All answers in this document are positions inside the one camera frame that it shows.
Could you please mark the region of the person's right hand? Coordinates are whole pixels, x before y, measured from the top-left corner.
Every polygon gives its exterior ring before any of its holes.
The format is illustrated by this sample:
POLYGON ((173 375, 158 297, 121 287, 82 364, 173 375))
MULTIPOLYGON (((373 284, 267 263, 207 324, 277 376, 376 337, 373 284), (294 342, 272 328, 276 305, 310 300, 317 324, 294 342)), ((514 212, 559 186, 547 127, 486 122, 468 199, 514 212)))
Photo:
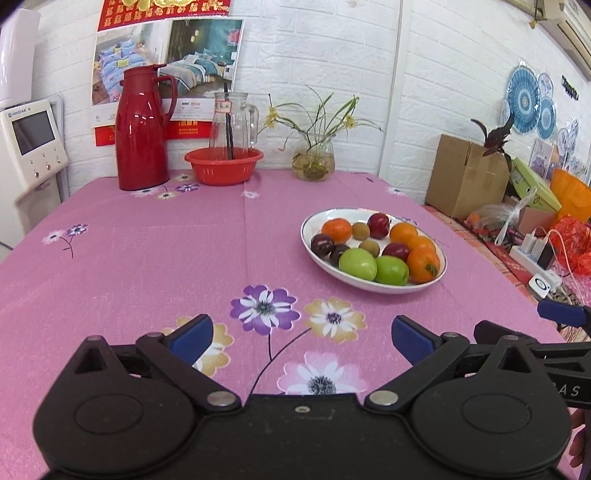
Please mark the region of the person's right hand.
POLYGON ((578 409, 571 415, 573 439, 569 449, 570 466, 581 468, 580 479, 590 478, 590 411, 578 409))

